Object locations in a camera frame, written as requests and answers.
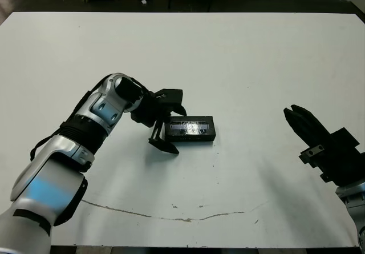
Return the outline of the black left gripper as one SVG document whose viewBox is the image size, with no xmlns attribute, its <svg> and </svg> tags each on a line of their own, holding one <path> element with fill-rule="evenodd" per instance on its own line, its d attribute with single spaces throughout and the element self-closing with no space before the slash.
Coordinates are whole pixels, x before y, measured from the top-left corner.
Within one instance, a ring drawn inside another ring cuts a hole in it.
<svg viewBox="0 0 365 254">
<path fill-rule="evenodd" d="M 148 142 L 160 151 L 179 154 L 178 149 L 172 143 L 162 139 L 160 134 L 163 121 L 171 115 L 171 112 L 187 116 L 182 101 L 182 92 L 148 92 L 143 96 L 137 109 L 131 111 L 131 119 L 136 123 L 142 123 L 149 128 L 154 126 Z"/>
</svg>

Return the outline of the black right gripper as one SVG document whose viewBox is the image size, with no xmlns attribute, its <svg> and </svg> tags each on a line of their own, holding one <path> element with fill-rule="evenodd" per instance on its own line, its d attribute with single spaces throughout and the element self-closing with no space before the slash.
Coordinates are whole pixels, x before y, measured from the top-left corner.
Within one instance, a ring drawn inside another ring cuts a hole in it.
<svg viewBox="0 0 365 254">
<path fill-rule="evenodd" d="M 364 153 L 356 149 L 359 142 L 346 128 L 330 134 L 310 111 L 297 105 L 283 113 L 289 126 L 309 146 L 299 155 L 300 160 L 319 168 L 324 182 L 346 186 L 364 178 Z"/>
</svg>

